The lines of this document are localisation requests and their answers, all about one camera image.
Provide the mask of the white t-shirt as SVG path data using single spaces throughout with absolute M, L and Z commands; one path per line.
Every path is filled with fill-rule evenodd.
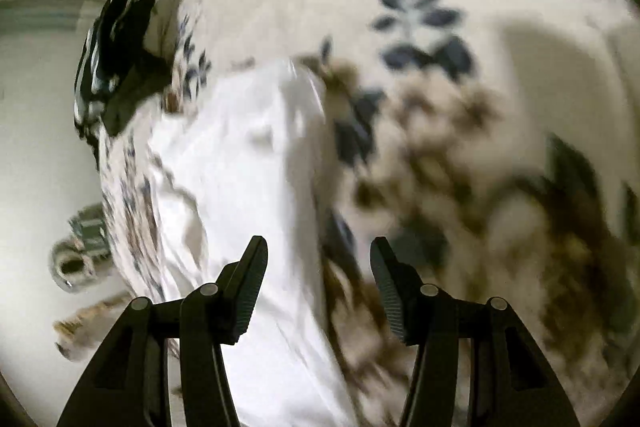
M 239 342 L 224 348 L 244 426 L 351 426 L 356 415 L 326 337 L 314 178 L 324 89 L 274 61 L 217 80 L 191 112 L 160 117 L 148 143 L 169 299 L 213 282 L 262 236 L 268 263 Z

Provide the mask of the white slipper on floor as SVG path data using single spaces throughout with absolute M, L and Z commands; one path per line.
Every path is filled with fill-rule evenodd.
M 81 208 L 68 226 L 70 234 L 51 249 L 49 270 L 59 288 L 75 294 L 106 280 L 114 262 L 101 204 Z

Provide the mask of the floral bed blanket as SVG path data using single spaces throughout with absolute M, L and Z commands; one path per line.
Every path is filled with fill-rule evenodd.
M 639 364 L 639 12 L 629 0 L 157 0 L 171 83 L 101 140 L 115 265 L 169 299 L 148 150 L 224 77 L 292 61 L 324 89 L 314 178 L 326 337 L 356 421 L 395 426 L 416 352 L 369 262 L 385 236 L 454 298 L 500 296 L 595 426 Z

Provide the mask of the black grey striped folded garment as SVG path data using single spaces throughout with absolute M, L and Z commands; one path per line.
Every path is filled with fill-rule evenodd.
M 100 159 L 100 130 L 115 138 L 140 103 L 170 83 L 166 62 L 143 47 L 155 0 L 106 0 L 89 28 L 74 83 L 74 125 Z

